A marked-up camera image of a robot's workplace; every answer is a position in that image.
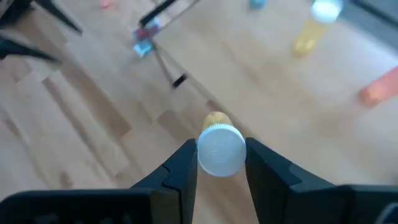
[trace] white cap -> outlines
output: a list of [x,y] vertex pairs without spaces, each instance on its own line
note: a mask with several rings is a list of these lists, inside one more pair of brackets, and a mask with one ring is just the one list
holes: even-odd
[[315,0],[311,13],[318,22],[331,23],[337,20],[342,9],[341,0]]
[[237,173],[246,160],[246,142],[232,125],[214,124],[206,128],[197,145],[200,166],[216,177]]

